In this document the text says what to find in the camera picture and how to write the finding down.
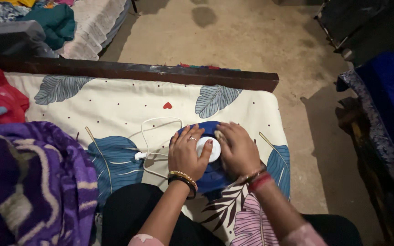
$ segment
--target pink sleeve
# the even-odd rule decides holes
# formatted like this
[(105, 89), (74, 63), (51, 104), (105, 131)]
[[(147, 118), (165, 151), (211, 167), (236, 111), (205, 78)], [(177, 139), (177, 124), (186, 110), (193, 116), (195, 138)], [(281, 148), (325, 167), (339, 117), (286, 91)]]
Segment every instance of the pink sleeve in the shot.
[(327, 244), (308, 223), (286, 236), (281, 241), (281, 246), (327, 246)]
[(130, 240), (128, 246), (164, 246), (161, 241), (147, 234), (138, 234)]

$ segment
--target red thread bracelet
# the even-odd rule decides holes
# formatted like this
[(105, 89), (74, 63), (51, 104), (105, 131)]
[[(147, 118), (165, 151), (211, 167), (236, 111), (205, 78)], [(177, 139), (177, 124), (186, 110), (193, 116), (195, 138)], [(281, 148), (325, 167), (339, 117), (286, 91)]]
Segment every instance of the red thread bracelet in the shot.
[(249, 192), (255, 193), (255, 191), (261, 187), (264, 183), (273, 178), (268, 172), (263, 172), (259, 176), (257, 176), (252, 182), (249, 183)]

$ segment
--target purple blanket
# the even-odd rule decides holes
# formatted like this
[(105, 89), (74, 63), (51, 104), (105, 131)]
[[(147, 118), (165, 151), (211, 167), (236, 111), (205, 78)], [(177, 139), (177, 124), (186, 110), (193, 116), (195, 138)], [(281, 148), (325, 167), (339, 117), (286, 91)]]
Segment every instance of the purple blanket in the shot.
[(88, 245), (94, 166), (49, 122), (0, 125), (0, 245)]

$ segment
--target white cable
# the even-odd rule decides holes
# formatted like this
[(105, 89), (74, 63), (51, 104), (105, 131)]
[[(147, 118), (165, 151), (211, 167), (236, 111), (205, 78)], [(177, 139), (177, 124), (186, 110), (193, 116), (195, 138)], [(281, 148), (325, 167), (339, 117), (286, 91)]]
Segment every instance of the white cable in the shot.
[(179, 121), (180, 121), (180, 125), (181, 125), (180, 128), (183, 128), (183, 120), (181, 120), (181, 119), (179, 119), (179, 118), (176, 118), (176, 117), (169, 117), (169, 116), (167, 116), (167, 117), (157, 117), (157, 118), (152, 118), (152, 119), (148, 119), (148, 120), (144, 121), (144, 122), (141, 124), (141, 134), (142, 134), (142, 138), (144, 139), (145, 144), (146, 144), (146, 146), (147, 146), (147, 152), (145, 152), (145, 153), (138, 152), (137, 154), (135, 154), (135, 160), (136, 160), (136, 158), (138, 158), (138, 160), (139, 160), (140, 158), (144, 158), (144, 157), (145, 157), (144, 163), (142, 164), (142, 167), (144, 168), (144, 170), (145, 170), (146, 172), (151, 173), (151, 174), (154, 174), (154, 175), (157, 175), (157, 176), (162, 177), (162, 178), (164, 178), (164, 179), (168, 179), (168, 177), (167, 177), (167, 176), (163, 176), (163, 175), (161, 175), (160, 173), (157, 173), (157, 172), (154, 172), (154, 171), (150, 171), (150, 170), (148, 170), (148, 169), (145, 167), (145, 161), (148, 159), (148, 157), (149, 157), (150, 155), (159, 154), (159, 155), (163, 155), (163, 156), (166, 156), (166, 157), (168, 157), (168, 155), (167, 155), (167, 154), (151, 153), (151, 152), (150, 152), (150, 148), (148, 147), (147, 139), (145, 139), (144, 130), (142, 129), (142, 126), (144, 126), (144, 123), (146, 123), (146, 122), (148, 122), (148, 121), (151, 121), (151, 120), (158, 120), (158, 119), (166, 119), (166, 118), (172, 118), (172, 119), (179, 120)]

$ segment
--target hand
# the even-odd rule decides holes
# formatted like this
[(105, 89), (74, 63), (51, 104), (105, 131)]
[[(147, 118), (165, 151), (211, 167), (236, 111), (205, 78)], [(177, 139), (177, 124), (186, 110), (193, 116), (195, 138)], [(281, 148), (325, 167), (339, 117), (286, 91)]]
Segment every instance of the hand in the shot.
[(261, 170), (261, 160), (256, 144), (249, 133), (236, 123), (217, 125), (228, 142), (219, 139), (222, 159), (229, 171), (239, 176), (252, 175)]
[(203, 147), (200, 158), (197, 157), (197, 141), (204, 132), (204, 128), (199, 129), (198, 124), (195, 124), (192, 129), (189, 125), (186, 126), (180, 136), (177, 132), (174, 134), (168, 152), (169, 171), (183, 172), (194, 181), (203, 176), (212, 152), (212, 140), (208, 140)]

